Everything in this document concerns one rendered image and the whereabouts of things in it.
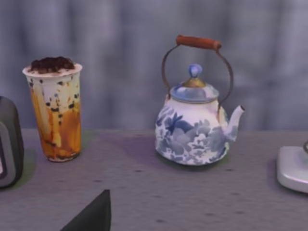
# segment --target cup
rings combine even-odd
[[[80,71],[61,69],[39,74],[23,69],[31,95],[42,150],[52,162],[76,158],[81,150]]]

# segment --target teapot spout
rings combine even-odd
[[[240,105],[233,111],[229,124],[224,130],[224,134],[229,141],[236,141],[240,118],[245,109]]]

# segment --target gray table surface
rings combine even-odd
[[[85,131],[83,153],[48,162],[38,133],[23,130],[25,170],[0,191],[0,231],[57,231],[104,189],[112,231],[307,231],[308,200],[280,186],[282,146],[308,132],[240,132],[229,156],[183,167],[155,154],[152,131]]]

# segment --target lid knob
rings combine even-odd
[[[191,78],[197,78],[198,75],[202,72],[202,67],[199,64],[191,64],[188,68],[189,75]]]

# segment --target black object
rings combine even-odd
[[[110,191],[104,190],[61,231],[110,231]]]
[[[15,104],[0,96],[0,188],[14,185],[24,166],[24,143]]]

